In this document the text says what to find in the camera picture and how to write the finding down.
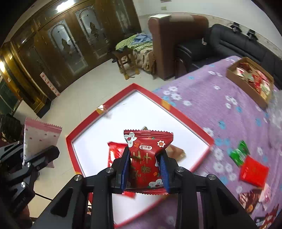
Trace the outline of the dark brown cake packet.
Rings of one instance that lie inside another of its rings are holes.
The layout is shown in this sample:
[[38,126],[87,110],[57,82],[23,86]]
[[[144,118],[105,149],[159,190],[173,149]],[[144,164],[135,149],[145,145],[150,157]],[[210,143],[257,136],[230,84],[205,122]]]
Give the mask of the dark brown cake packet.
[[252,189],[249,192],[240,193],[238,195],[238,201],[242,205],[243,209],[250,215],[255,209],[262,189]]

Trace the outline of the red packet in box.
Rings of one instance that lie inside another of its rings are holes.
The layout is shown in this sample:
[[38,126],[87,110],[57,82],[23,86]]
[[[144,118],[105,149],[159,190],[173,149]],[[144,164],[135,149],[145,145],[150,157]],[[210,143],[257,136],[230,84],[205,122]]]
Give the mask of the red packet in box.
[[[125,148],[128,146],[124,143],[115,143],[115,142],[108,142],[109,146],[109,157],[108,157],[108,167],[112,167],[114,164],[114,160],[122,158],[123,152]],[[121,185],[123,189],[122,195],[127,196],[131,199],[135,199],[136,194],[133,192],[128,192],[125,189],[130,187],[129,182],[129,173],[130,173],[130,166],[131,166],[131,159],[130,159],[130,152],[126,150],[128,155],[125,160],[125,164],[121,163],[121,168],[119,168],[119,162],[117,162],[114,166],[114,169],[117,168],[117,175],[118,175],[118,184]]]

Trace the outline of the clear plastic bag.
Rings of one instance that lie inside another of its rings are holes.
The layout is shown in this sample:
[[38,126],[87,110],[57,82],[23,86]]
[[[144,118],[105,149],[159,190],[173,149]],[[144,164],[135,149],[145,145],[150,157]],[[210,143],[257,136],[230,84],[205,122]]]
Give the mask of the clear plastic bag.
[[267,108],[268,114],[268,144],[270,148],[275,149],[281,156],[281,123],[282,123],[282,111],[281,111],[281,90],[274,91],[271,96],[270,103]]

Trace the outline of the large red snack packet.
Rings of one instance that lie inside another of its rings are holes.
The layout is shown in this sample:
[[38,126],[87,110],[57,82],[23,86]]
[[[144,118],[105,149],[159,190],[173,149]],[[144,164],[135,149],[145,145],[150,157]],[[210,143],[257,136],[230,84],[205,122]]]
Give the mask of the large red snack packet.
[[247,156],[240,169],[240,180],[263,188],[269,173],[269,168]]

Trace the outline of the green snack packet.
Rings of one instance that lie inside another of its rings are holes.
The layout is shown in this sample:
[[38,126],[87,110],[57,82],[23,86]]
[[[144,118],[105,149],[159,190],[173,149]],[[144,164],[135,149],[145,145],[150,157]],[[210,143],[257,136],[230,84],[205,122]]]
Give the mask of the green snack packet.
[[241,167],[248,155],[250,155],[250,151],[247,147],[247,144],[242,140],[239,142],[237,148],[231,151],[229,157],[238,167]]

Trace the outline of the red flower snack packet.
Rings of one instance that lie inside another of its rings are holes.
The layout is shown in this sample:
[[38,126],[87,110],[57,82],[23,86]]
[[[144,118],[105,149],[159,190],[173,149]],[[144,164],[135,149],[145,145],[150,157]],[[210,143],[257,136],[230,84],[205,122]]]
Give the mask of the red flower snack packet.
[[173,141],[173,133],[152,130],[124,130],[130,151],[129,188],[155,191],[163,188],[156,155]]

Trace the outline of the wooden stool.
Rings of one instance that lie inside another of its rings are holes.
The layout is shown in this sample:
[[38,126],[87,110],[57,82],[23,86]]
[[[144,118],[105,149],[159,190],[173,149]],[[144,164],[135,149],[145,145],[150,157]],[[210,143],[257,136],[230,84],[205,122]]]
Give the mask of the wooden stool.
[[132,49],[125,46],[112,51],[112,54],[114,56],[113,60],[116,61],[119,71],[124,75],[125,80],[130,78],[127,73],[128,70],[134,70],[135,74],[140,74]]

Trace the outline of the pink dotted white packet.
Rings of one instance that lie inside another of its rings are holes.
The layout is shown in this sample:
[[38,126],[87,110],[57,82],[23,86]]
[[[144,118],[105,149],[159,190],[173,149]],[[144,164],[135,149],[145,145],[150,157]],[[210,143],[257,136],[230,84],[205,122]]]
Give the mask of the pink dotted white packet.
[[56,146],[62,127],[26,118],[24,123],[23,161],[28,159],[49,146]]

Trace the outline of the black leather sofa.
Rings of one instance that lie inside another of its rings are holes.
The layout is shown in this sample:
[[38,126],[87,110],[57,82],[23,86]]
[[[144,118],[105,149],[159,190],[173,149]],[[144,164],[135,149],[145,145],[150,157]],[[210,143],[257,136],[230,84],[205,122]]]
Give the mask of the black leather sofa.
[[264,68],[274,78],[275,86],[281,89],[281,57],[254,39],[221,24],[210,27],[203,38],[175,45],[175,78],[230,56],[250,58]]

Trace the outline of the red white gift box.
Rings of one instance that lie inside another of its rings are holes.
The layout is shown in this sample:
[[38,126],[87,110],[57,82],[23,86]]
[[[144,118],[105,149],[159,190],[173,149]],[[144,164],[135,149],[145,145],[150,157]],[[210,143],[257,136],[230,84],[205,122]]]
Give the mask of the red white gift box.
[[195,171],[214,140],[170,103],[145,88],[131,84],[97,108],[66,138],[73,167],[89,177],[122,155],[113,147],[130,151],[129,185],[137,188],[115,194],[113,219],[123,226],[160,203],[166,190],[156,154],[169,146],[182,149],[180,166]]

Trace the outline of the purple floral tablecloth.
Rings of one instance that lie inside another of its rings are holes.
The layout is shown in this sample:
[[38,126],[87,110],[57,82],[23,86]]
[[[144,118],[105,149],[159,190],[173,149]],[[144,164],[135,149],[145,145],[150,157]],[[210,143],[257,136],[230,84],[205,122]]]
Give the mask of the purple floral tablecloth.
[[240,168],[229,157],[244,141],[251,157],[269,168],[266,183],[271,200],[258,202],[251,217],[264,217],[279,204],[269,228],[281,228],[281,156],[268,144],[268,114],[226,77],[237,56],[223,58],[154,90],[154,93],[197,123],[214,140],[211,153],[196,174],[215,174],[238,199],[240,193],[257,189],[239,179]]

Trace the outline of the green patterned blanket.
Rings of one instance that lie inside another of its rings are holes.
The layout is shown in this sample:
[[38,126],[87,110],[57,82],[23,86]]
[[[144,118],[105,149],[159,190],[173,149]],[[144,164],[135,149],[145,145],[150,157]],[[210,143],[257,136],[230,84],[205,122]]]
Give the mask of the green patterned blanket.
[[154,75],[156,74],[156,60],[152,43],[152,35],[138,33],[119,42],[116,50],[121,48],[130,48],[133,50],[133,56],[139,68]]

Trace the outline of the brown cardboard snack tray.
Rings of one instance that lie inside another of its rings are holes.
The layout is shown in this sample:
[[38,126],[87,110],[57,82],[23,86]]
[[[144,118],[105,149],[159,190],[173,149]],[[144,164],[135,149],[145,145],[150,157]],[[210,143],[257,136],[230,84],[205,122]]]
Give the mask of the brown cardboard snack tray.
[[244,57],[227,68],[226,77],[249,95],[261,109],[268,107],[274,78],[256,62]]

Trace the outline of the dark wooden cabinet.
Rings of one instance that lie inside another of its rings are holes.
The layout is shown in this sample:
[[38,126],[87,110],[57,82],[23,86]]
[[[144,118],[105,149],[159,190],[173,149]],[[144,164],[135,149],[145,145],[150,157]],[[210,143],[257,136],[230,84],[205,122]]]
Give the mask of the dark wooden cabinet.
[[50,1],[1,47],[1,79],[39,117],[64,89],[140,32],[133,1]]

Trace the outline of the pink white snack packet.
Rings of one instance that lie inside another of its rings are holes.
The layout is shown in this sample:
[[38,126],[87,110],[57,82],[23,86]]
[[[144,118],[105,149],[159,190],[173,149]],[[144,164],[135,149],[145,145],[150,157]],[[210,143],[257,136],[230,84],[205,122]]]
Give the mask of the pink white snack packet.
[[271,200],[271,187],[265,183],[263,190],[260,193],[259,202],[268,203]]

